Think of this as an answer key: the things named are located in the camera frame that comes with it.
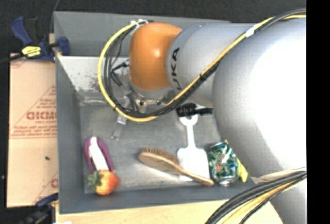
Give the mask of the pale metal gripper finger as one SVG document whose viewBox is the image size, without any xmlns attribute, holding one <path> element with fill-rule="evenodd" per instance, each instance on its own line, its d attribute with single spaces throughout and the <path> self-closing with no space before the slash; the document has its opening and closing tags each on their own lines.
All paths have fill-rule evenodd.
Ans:
<svg viewBox="0 0 330 224">
<path fill-rule="evenodd" d="M 111 134 L 111 139 L 118 140 L 126 124 L 127 124 L 127 118 L 122 115 L 118 115 Z"/>
</svg>

